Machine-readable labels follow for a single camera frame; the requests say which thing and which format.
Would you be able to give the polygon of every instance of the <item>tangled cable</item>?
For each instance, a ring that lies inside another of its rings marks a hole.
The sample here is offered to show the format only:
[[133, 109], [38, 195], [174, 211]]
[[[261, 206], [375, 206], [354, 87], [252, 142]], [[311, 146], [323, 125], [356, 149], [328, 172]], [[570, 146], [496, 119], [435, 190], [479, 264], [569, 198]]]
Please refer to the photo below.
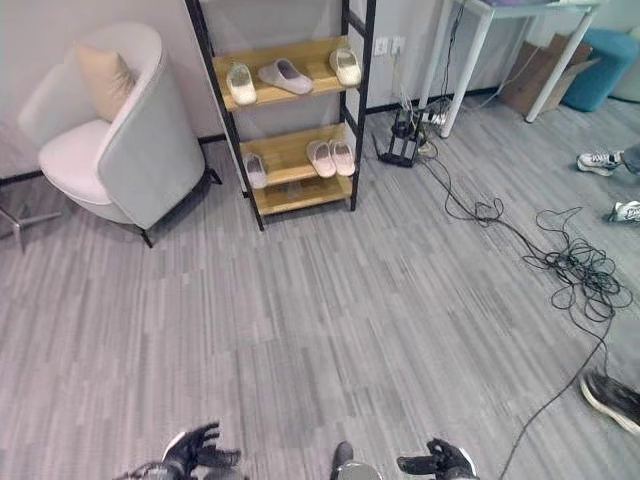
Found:
[[[631, 291], [615, 278], [616, 265], [607, 257], [604, 250], [593, 247], [583, 238], [572, 239], [567, 232], [567, 223], [582, 210], [582, 207], [571, 208], [562, 212], [543, 210], [536, 215], [536, 224], [546, 232], [557, 233], [562, 241], [559, 250], [545, 251], [533, 243], [516, 227], [502, 219], [504, 203], [495, 198], [492, 204], [476, 202], [473, 208], [468, 207], [453, 190], [451, 175], [446, 166], [438, 159], [438, 149], [430, 142], [435, 155], [427, 159], [420, 159], [419, 164], [426, 167], [436, 181], [447, 192], [444, 209], [451, 217], [477, 223], [483, 228], [499, 225], [510, 231], [524, 245], [527, 253], [522, 259], [531, 267], [553, 273], [562, 285], [551, 296], [551, 304], [560, 310], [567, 311], [573, 324], [584, 333], [597, 340], [575, 375], [549, 401], [540, 407], [522, 427], [511, 452], [500, 473], [502, 480], [507, 473], [518, 446], [529, 426], [549, 405], [555, 402], [580, 376], [581, 372], [591, 361], [600, 346], [604, 349], [604, 374], [608, 376], [607, 365], [609, 350], [605, 337], [609, 333], [616, 310], [625, 308], [633, 301]], [[433, 165], [442, 172], [439, 175]], [[556, 227], [549, 223], [560, 220]], [[574, 310], [579, 309], [582, 317], [594, 324], [606, 324], [602, 334], [590, 330], [578, 322]]]

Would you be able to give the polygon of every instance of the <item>wall outlet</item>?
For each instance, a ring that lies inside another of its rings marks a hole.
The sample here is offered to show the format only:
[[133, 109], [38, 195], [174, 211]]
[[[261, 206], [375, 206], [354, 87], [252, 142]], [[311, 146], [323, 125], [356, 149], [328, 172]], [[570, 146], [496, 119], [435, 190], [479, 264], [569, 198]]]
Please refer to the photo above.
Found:
[[399, 55], [404, 50], [405, 37], [393, 37], [391, 40], [391, 55]]
[[378, 37], [373, 46], [373, 56], [379, 57], [380, 55], [386, 55], [389, 51], [389, 38]]

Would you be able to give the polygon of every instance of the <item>pink slipper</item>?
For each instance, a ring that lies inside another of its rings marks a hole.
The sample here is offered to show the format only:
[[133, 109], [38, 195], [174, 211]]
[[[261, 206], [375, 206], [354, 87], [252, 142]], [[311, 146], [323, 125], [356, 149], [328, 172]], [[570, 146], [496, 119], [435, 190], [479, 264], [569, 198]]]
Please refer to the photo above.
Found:
[[348, 143], [341, 140], [329, 141], [329, 151], [333, 163], [336, 164], [338, 175], [350, 177], [356, 171], [356, 163], [353, 159], [353, 152]]
[[316, 173], [322, 178], [333, 177], [336, 174], [336, 165], [331, 159], [329, 144], [320, 140], [314, 140], [307, 145], [307, 157]]

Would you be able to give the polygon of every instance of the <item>hand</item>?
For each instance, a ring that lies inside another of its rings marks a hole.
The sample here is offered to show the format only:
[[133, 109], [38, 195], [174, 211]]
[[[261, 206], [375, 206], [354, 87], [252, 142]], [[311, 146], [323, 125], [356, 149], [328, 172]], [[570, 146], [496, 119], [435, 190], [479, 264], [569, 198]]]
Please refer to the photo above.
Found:
[[198, 465], [230, 468], [240, 461], [240, 451], [226, 452], [216, 448], [215, 439], [220, 436], [220, 423], [210, 423], [186, 432], [169, 446], [163, 462], [180, 468], [188, 477]]
[[477, 478], [473, 465], [458, 447], [438, 438], [427, 443], [427, 447], [431, 455], [399, 457], [398, 467], [410, 475], [435, 474], [436, 480]]

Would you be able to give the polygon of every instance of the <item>cardboard box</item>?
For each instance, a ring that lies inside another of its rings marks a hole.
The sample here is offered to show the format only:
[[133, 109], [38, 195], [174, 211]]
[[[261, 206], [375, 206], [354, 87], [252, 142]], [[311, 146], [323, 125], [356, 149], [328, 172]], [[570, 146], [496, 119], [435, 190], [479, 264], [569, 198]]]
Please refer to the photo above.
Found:
[[[522, 115], [527, 115], [551, 76], [567, 41], [566, 37], [556, 34], [546, 48], [538, 48], [524, 42], [516, 63], [507, 77], [508, 83], [500, 93], [502, 101]], [[598, 59], [587, 60], [592, 50], [584, 43], [578, 45], [540, 113], [555, 109], [576, 76], [598, 61]]]

